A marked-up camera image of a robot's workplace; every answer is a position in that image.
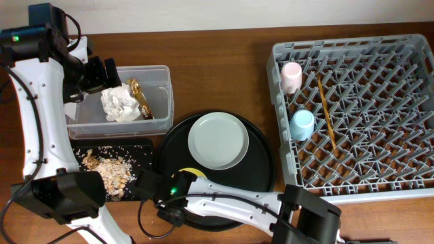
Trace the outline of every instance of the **blue cup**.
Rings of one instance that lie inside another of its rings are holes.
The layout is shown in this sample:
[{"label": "blue cup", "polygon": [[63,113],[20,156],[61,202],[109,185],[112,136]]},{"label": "blue cup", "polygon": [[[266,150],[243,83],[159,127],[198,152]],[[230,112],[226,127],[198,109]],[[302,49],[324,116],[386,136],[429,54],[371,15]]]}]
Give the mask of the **blue cup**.
[{"label": "blue cup", "polygon": [[291,137],[294,140],[304,141],[313,134],[315,118],[309,110],[299,110],[290,121]]}]

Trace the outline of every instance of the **crumpled paper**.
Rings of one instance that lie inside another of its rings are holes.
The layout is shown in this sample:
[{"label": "crumpled paper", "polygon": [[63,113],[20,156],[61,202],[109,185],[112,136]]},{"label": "crumpled paper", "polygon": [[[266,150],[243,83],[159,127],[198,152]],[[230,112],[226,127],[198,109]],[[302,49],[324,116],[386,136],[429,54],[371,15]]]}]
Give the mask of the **crumpled paper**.
[{"label": "crumpled paper", "polygon": [[102,91],[101,102],[107,121],[127,122],[140,116],[139,103],[130,95],[127,84]]}]

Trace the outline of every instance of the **wooden table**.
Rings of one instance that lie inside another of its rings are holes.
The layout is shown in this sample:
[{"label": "wooden table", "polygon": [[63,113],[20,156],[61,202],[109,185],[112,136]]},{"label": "wooden table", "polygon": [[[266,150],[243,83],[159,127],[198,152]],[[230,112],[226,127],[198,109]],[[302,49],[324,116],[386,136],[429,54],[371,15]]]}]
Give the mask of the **wooden table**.
[{"label": "wooden table", "polygon": [[[265,65],[273,44],[347,37],[371,37],[407,33],[424,34],[434,47],[434,23],[377,24],[213,30],[179,33],[90,35],[94,53],[113,57],[118,66],[165,64],[174,88],[174,124],[203,110],[237,113],[258,126],[269,139],[276,158],[280,145],[277,121],[269,97]],[[1,83],[5,82],[2,73]],[[10,197],[10,184],[22,181],[24,156],[20,115],[16,101],[0,105],[0,206]],[[155,146],[163,136],[153,137]],[[283,189],[281,170],[276,190]],[[432,243],[433,198],[340,205],[341,235],[353,240],[392,239],[399,243]],[[137,243],[267,243],[271,238],[251,227],[224,232],[203,232],[188,226],[162,240],[149,240],[137,225],[139,202],[107,203],[121,229]],[[162,234],[170,225],[156,217],[147,203],[142,214],[146,229]],[[6,228],[19,243],[47,243],[68,231],[53,220],[44,220],[13,204]],[[83,243],[74,234],[63,243]]]}]

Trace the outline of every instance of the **wall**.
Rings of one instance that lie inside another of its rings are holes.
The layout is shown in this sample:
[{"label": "wall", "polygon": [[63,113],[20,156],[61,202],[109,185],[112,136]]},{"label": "wall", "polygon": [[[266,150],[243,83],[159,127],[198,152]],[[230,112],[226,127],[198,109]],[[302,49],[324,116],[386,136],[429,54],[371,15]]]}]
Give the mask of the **wall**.
[{"label": "wall", "polygon": [[[0,29],[28,23],[27,6],[0,0]],[[432,0],[54,0],[86,33],[191,31],[434,20]],[[70,34],[76,30],[70,27]]]}]

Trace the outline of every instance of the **black tray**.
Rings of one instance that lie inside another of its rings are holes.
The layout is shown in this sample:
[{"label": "black tray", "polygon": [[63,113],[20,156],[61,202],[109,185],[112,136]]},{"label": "black tray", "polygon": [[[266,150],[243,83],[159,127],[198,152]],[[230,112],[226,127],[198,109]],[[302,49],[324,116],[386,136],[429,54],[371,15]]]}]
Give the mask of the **black tray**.
[{"label": "black tray", "polygon": [[[218,184],[256,192],[272,191],[275,182],[275,162],[269,143],[262,132],[247,119],[236,116],[246,127],[249,135],[249,148],[245,157],[236,166],[225,170],[208,169],[191,156],[187,143],[190,128],[203,115],[201,113],[185,119],[173,127],[157,151],[154,170],[164,177],[171,177],[179,169],[192,167],[202,171],[206,177]],[[185,224],[207,231],[228,230],[242,223],[226,218],[201,217],[187,212]]]},{"label": "black tray", "polygon": [[[138,177],[141,169],[152,170],[153,167],[153,144],[149,139],[103,139],[103,140],[71,140],[74,156],[79,162],[80,171],[87,170],[87,167],[82,164],[84,157],[87,156],[87,150],[92,149],[93,156],[101,156],[103,158],[134,159],[136,162],[130,162],[132,165],[131,175]],[[128,182],[124,188],[124,196],[121,201],[140,201],[142,198],[134,194],[133,188],[135,180]]]}]

